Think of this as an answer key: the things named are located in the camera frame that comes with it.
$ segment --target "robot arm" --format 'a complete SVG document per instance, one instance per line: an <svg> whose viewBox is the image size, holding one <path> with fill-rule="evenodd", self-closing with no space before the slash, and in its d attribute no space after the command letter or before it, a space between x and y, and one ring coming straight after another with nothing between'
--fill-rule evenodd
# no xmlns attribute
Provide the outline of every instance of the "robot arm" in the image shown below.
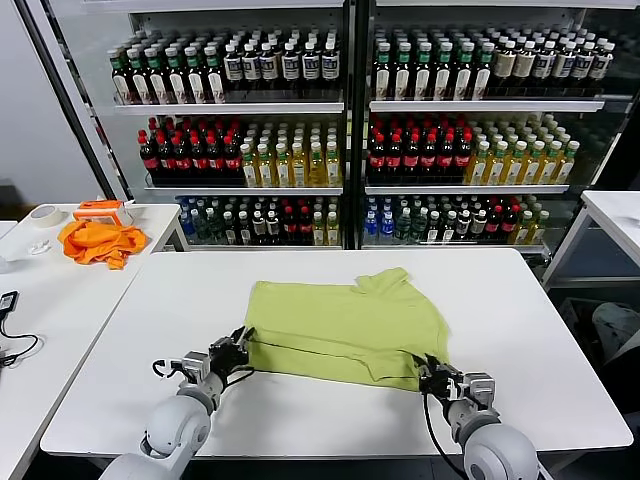
<svg viewBox="0 0 640 480"><path fill-rule="evenodd" d="M240 328L209 347L209 353L189 352L178 360L154 362L156 374L185 376L175 396L154 409L140 451L116 458L100 477L102 480L178 480L187 464L204 445L211 431L211 414L218 409L224 390L253 371L246 343L253 329ZM166 374L158 367L169 369ZM228 378L239 370L249 374L233 382Z"/></svg>

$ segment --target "black cable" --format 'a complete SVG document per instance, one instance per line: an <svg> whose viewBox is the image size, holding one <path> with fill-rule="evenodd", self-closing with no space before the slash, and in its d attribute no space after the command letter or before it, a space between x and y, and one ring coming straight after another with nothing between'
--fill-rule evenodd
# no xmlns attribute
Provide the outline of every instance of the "black cable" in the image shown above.
<svg viewBox="0 0 640 480"><path fill-rule="evenodd" d="M433 433L433 427L431 426L431 417L429 416L429 406L427 405L427 395L424 395L424 416L427 418L427 428L429 429L429 435L431 436L431 441L436 446L436 449L438 450L438 453L440 454L440 456L444 459L445 462L447 462L447 465L449 465L451 469L458 474L460 478L463 478L464 480L469 480L469 477L467 477L467 474L464 472L464 470L461 470L458 467L456 467L451 461L451 459L447 456L447 454L444 453L444 450L442 450L442 447L440 447L440 444L436 439L435 433Z"/></svg>

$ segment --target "yellow bottle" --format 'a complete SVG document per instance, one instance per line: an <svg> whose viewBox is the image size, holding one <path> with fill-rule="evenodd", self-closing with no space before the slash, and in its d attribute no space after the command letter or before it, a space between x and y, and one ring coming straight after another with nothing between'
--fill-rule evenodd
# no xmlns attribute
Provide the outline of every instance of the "yellow bottle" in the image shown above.
<svg viewBox="0 0 640 480"><path fill-rule="evenodd" d="M504 168L504 156L508 146L504 140L500 140L495 145L494 155L487 161L487 166L484 169L484 176L482 177L482 183L484 185L495 186L500 182L500 174Z"/></svg>
<svg viewBox="0 0 640 480"><path fill-rule="evenodd" d="M522 220L516 225L516 228L509 234L509 245L523 245L529 234L529 227L533 222L533 213L531 210L525 210L522 214Z"/></svg>
<svg viewBox="0 0 640 480"><path fill-rule="evenodd" d="M327 183L329 187L339 187L340 180L340 157L338 156L338 144L327 142Z"/></svg>
<svg viewBox="0 0 640 480"><path fill-rule="evenodd" d="M302 188L307 186L309 181L309 169L307 162L305 161L304 150L302 149L302 143L295 142L293 145L293 186L296 188Z"/></svg>
<svg viewBox="0 0 640 480"><path fill-rule="evenodd" d="M240 153L242 154L242 171L244 172L245 185L247 188L256 188L260 185L260 173L253 162L251 145L248 143L240 145Z"/></svg>
<svg viewBox="0 0 640 480"><path fill-rule="evenodd" d="M309 184L312 187L327 186L327 166L324 163L324 158L322 158L322 145L320 145L320 142L311 144Z"/></svg>
<svg viewBox="0 0 640 480"><path fill-rule="evenodd" d="M274 162L269 152L269 147L261 143L258 145L258 156L260 157L260 177L262 178L262 186L264 188L277 187L277 174L274 168Z"/></svg>
<svg viewBox="0 0 640 480"><path fill-rule="evenodd" d="M544 159L543 151L543 141L536 140L533 142L533 146L529 152L529 158L527 158L520 168L520 175L518 175L518 180L516 180L518 185L533 185L533 179L538 173L540 163Z"/></svg>
<svg viewBox="0 0 640 480"><path fill-rule="evenodd" d="M540 163L538 173L533 179L533 183L535 185L549 185L551 175L553 175L553 172L555 172L556 167L558 166L558 156L561 148L562 144L557 140L551 142L551 145L549 145L547 149L547 154Z"/></svg>
<svg viewBox="0 0 640 480"><path fill-rule="evenodd" d="M482 177L487 167L487 154L489 153L489 142L483 140L478 143L478 151L475 157L469 161L464 183L467 185L482 185Z"/></svg>
<svg viewBox="0 0 640 480"><path fill-rule="evenodd" d="M567 149L564 152L564 156L560 162L558 162L556 171L553 172L553 177L551 177L552 184L564 185L567 182L569 172L571 172L571 169L576 162L575 156L579 148L580 142L576 142L575 140L569 142Z"/></svg>
<svg viewBox="0 0 640 480"><path fill-rule="evenodd" d="M527 238L525 239L526 245L541 245L542 237L544 236L545 231L545 223L549 219L549 212L546 210L542 210L540 212L540 217L535 222L535 224L529 227L529 232L527 233Z"/></svg>
<svg viewBox="0 0 640 480"><path fill-rule="evenodd" d="M509 161L505 163L500 185L516 184L518 175L520 174L520 170L522 170L522 164L524 162L524 152L526 149L526 142L523 142L522 140L516 142L513 154L509 157Z"/></svg>

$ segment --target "bottle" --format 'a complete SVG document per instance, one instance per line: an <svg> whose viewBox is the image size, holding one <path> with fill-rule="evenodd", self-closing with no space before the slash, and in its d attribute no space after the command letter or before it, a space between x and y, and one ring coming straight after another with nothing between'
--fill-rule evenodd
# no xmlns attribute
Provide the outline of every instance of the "bottle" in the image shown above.
<svg viewBox="0 0 640 480"><path fill-rule="evenodd" d="M474 69L471 100L482 100L485 96L489 77L491 76L491 64L493 63L495 48L495 45L491 42L485 42L482 45L480 59Z"/></svg>
<svg viewBox="0 0 640 480"><path fill-rule="evenodd" d="M137 98L144 105L153 103L152 91L153 87L149 81L148 68L143 64L140 58L140 52L135 48L127 50L129 64L131 65L131 79L136 88Z"/></svg>
<svg viewBox="0 0 640 480"><path fill-rule="evenodd" d="M512 84L516 87L523 86L531 75L536 54L533 51L536 43L532 40L525 42L523 48L516 54L516 61L511 72L513 79Z"/></svg>
<svg viewBox="0 0 640 480"><path fill-rule="evenodd" d="M413 99L424 100L429 95L429 77L431 75L431 43L420 42L418 46L418 62L416 66L415 82L413 84Z"/></svg>
<svg viewBox="0 0 640 480"><path fill-rule="evenodd" d="M558 166L556 167L555 172L551 177L551 183L554 185L564 185L567 182L567 177L569 176L569 172L573 168L575 164L576 152L580 148L580 142L576 142L575 140L571 140L565 149L564 156L560 162L558 162Z"/></svg>
<svg viewBox="0 0 640 480"><path fill-rule="evenodd" d="M293 172L290 172L291 155L287 150L287 145L284 143L276 144L276 152L278 154L278 184L280 188L289 188L291 187L291 178L293 177Z"/></svg>
<svg viewBox="0 0 640 480"><path fill-rule="evenodd" d="M506 87L508 85L513 65L516 62L516 53L513 51L515 46L516 42L509 40L498 50L493 64L492 84L494 87Z"/></svg>
<svg viewBox="0 0 640 480"><path fill-rule="evenodd" d="M523 245L529 233L532 219L533 213L530 210L525 210L522 213L522 222L516 225L516 228L509 235L507 243L510 245Z"/></svg>
<svg viewBox="0 0 640 480"><path fill-rule="evenodd" d="M541 162L544 159L542 153L544 150L543 141L534 141L530 148L529 157L523 163L522 168L520 169L520 174L518 175L518 185L533 185L533 180L538 173Z"/></svg>
<svg viewBox="0 0 640 480"><path fill-rule="evenodd" d="M444 100L447 96L447 86L449 85L449 75L451 73L449 62L451 61L452 49L453 45L450 42L442 42L440 45L440 55L435 68L436 79L433 90L433 100L436 102Z"/></svg>
<svg viewBox="0 0 640 480"><path fill-rule="evenodd" d="M447 212L447 217L444 223L442 224L442 235L440 238L442 239L442 243L449 243L453 239L453 234L456 230L456 217L458 214L454 210L449 210Z"/></svg>
<svg viewBox="0 0 640 480"><path fill-rule="evenodd" d="M410 229L411 210L409 209L409 207L405 207L402 209L402 215L400 215L400 218L398 218L398 221L396 223L396 229L393 232L393 243L396 245L403 245L407 243Z"/></svg>
<svg viewBox="0 0 640 480"><path fill-rule="evenodd" d="M540 211L538 220L529 227L529 232L524 241L526 245L542 245L542 237L544 236L547 220L549 220L549 212L546 210Z"/></svg>
<svg viewBox="0 0 640 480"><path fill-rule="evenodd" d="M274 188L276 186L276 174L274 172L274 162L269 152L269 147L265 143L258 145L258 157L260 159L260 178L264 188Z"/></svg>
<svg viewBox="0 0 640 480"><path fill-rule="evenodd" d="M464 42L460 50L457 64L456 82L453 89L453 100L464 100L467 96L469 80L471 79L471 60L473 58L474 45L471 42Z"/></svg>
<svg viewBox="0 0 640 480"><path fill-rule="evenodd" d="M398 62L394 68L394 100L404 100L407 95L407 87L409 86L410 53L411 44L409 42L401 42L398 47Z"/></svg>
<svg viewBox="0 0 640 480"><path fill-rule="evenodd" d="M498 228L502 219L502 205L496 205L493 211L487 217L487 223L484 226L484 238L489 241L498 240Z"/></svg>

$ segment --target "white shelf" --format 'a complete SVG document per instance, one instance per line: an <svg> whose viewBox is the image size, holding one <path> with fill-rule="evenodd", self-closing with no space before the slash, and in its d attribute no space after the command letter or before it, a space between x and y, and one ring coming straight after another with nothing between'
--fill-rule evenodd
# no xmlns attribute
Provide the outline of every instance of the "white shelf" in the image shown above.
<svg viewBox="0 0 640 480"><path fill-rule="evenodd" d="M158 196L243 196L243 197L331 197L342 195L338 188L246 188L246 187L145 187L145 192Z"/></svg>
<svg viewBox="0 0 640 480"><path fill-rule="evenodd" d="M372 112L597 112L600 100L374 100Z"/></svg>
<svg viewBox="0 0 640 480"><path fill-rule="evenodd" d="M518 195L563 193L569 185L402 185L402 186L365 186L367 195Z"/></svg>
<svg viewBox="0 0 640 480"><path fill-rule="evenodd" d="M564 7L634 9L638 0L377 0L378 7Z"/></svg>
<svg viewBox="0 0 640 480"><path fill-rule="evenodd" d="M263 8L340 8L344 0L98 0L82 3L83 13L146 13Z"/></svg>
<svg viewBox="0 0 640 480"><path fill-rule="evenodd" d="M285 113L342 113L344 102L204 103L184 105L117 105L98 114L117 115L268 115Z"/></svg>

